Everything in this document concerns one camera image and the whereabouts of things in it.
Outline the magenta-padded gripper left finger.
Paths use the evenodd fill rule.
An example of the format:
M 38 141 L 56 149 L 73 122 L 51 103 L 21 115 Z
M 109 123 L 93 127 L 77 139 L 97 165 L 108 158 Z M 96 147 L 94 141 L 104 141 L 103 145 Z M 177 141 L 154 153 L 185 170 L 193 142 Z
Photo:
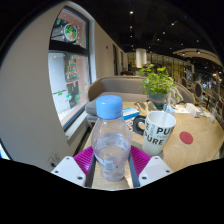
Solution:
M 91 188 L 95 165 L 93 149 L 88 147 L 74 157 L 64 157 L 51 173 L 78 186 Z

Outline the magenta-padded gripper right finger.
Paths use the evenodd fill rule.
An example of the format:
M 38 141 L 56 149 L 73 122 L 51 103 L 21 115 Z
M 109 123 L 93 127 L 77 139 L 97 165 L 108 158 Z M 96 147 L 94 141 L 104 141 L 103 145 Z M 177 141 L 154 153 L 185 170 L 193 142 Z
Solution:
M 131 147 L 128 162 L 134 188 L 143 187 L 173 173 L 159 156 L 151 157 L 135 146 Z

